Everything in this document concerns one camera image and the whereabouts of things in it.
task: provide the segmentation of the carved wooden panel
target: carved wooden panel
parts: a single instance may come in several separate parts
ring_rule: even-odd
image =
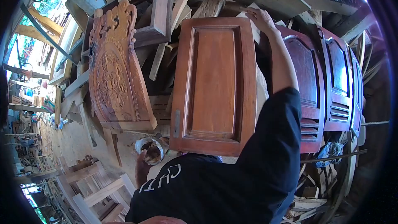
[[[311,39],[277,26],[295,66],[301,98],[301,153],[319,152],[325,120],[325,92],[321,64]]]
[[[249,19],[182,23],[170,148],[238,156],[256,123],[256,55]]]
[[[355,136],[359,137],[359,130],[361,128],[361,119],[362,119],[362,107],[363,107],[362,71],[354,55],[354,52],[350,47],[348,48],[350,51],[349,56],[352,67],[351,72],[353,75],[353,93],[354,93],[350,128],[354,132]]]
[[[348,131],[352,111],[352,76],[346,43],[335,34],[318,27],[326,78],[325,131]]]
[[[104,128],[153,130],[153,115],[134,51],[137,9],[128,0],[94,18],[90,32],[89,88]]]

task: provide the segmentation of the workshop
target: workshop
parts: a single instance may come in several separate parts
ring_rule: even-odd
[[[346,223],[389,139],[382,33],[368,0],[20,0],[11,181],[44,224]]]

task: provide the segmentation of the hand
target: hand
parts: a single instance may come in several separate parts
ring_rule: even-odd
[[[267,11],[255,8],[246,8],[245,14],[254,22],[256,27],[267,36],[278,30]]]
[[[147,164],[144,161],[147,155],[147,150],[143,150],[137,158],[137,164],[135,165],[135,180],[138,187],[141,187],[147,181],[147,176],[149,174],[149,169],[152,165]]]

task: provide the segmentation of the wooden chair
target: wooden chair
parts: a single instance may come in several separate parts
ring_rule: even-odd
[[[133,196],[134,185],[127,174],[123,174],[119,179],[112,182],[101,162],[92,163],[91,161],[83,161],[75,166],[68,167],[65,159],[59,158],[65,172],[65,175],[57,176],[57,183],[62,193],[84,223],[93,224],[113,220],[123,222],[130,207],[117,190],[125,186],[130,195]],[[76,184],[80,180],[86,181],[91,190],[91,194],[85,198],[83,198],[82,192]],[[99,202],[103,203],[100,211],[95,212],[90,209]]]

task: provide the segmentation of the louvered vent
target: louvered vent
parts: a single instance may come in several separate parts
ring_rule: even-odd
[[[301,142],[316,142],[318,140],[319,123],[317,120],[310,118],[302,118],[301,126]]]
[[[348,106],[336,102],[331,103],[330,121],[348,122],[348,118]]]

